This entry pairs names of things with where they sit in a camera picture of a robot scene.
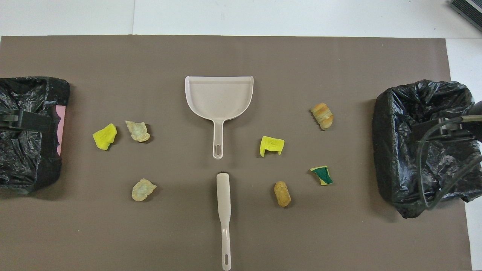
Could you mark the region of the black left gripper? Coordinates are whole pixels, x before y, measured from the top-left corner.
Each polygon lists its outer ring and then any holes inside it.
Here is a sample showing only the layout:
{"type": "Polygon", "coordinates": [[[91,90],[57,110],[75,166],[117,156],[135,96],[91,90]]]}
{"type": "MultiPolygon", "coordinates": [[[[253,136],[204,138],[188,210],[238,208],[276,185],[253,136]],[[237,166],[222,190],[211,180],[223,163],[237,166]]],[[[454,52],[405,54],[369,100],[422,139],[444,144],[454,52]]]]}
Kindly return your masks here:
{"type": "Polygon", "coordinates": [[[50,132],[52,118],[36,113],[17,113],[16,110],[0,111],[1,130],[28,130],[37,132],[50,132]]]}

